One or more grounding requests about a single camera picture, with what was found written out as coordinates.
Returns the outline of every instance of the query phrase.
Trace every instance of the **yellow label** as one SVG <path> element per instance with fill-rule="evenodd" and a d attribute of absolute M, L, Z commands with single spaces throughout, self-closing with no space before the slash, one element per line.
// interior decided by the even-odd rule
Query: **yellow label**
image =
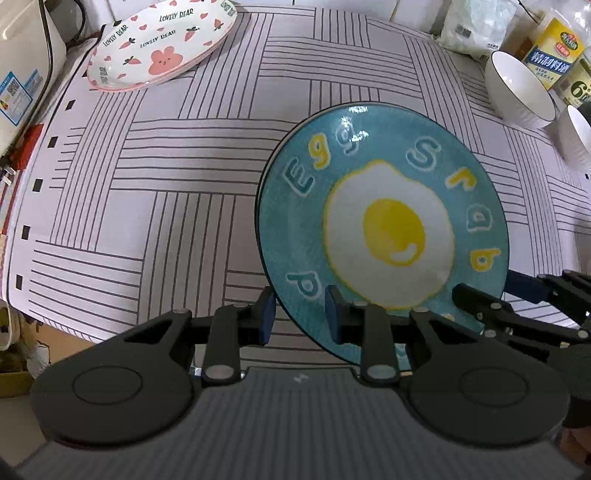
<path fill-rule="evenodd" d="M 567 105 L 579 108 L 591 96 L 591 68 L 581 56 L 569 72 L 560 79 L 556 91 Z"/>
<path fill-rule="evenodd" d="M 549 90 L 585 49 L 583 41 L 553 18 L 523 62 Z"/>

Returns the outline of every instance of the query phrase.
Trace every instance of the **oval plate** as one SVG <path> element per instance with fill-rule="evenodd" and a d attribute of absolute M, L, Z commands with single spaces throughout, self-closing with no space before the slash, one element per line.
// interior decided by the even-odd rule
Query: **oval plate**
<path fill-rule="evenodd" d="M 210 55 L 235 21 L 229 0 L 150 5 L 103 35 L 88 62 L 88 80 L 107 92 L 165 82 Z"/>

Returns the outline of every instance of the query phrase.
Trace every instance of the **egg plate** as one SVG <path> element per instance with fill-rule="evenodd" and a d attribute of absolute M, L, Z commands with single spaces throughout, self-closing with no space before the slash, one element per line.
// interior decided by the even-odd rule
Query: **egg plate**
<path fill-rule="evenodd" d="M 466 283 L 494 296 L 505 285 L 509 240 L 496 190 L 450 132 L 411 110 L 350 103 L 297 125 L 273 152 L 255 206 L 269 283 L 312 340 L 335 344 L 324 289 L 393 314 L 424 306 L 473 330 L 451 291 Z M 410 366 L 397 345 L 401 367 Z"/>

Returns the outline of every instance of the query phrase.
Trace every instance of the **striped tablecloth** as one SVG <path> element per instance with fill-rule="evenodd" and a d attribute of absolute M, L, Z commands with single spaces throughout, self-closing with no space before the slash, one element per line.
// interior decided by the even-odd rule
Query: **striped tablecloth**
<path fill-rule="evenodd" d="M 411 108 L 464 142 L 501 198 L 512 269 L 589 263 L 591 181 L 544 131 L 505 125 L 480 65 L 426 34 L 344 11 L 245 7 L 198 67 L 116 94 L 91 87 L 85 55 L 25 171 L 5 268 L 9 301 L 67 332 L 99 342 L 172 308 L 255 300 L 267 284 L 254 233 L 265 161 L 298 122 L 352 100 Z M 571 325 L 547 304 L 506 299 Z M 244 367 L 343 364 L 278 317 L 269 346 L 242 350 Z"/>

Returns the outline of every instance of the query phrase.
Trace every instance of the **plastic bag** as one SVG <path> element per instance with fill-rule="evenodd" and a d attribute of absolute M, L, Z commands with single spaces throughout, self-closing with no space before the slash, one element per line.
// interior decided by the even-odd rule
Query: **plastic bag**
<path fill-rule="evenodd" d="M 518 5 L 517 0 L 452 0 L 437 42 L 485 61 L 499 50 Z"/>

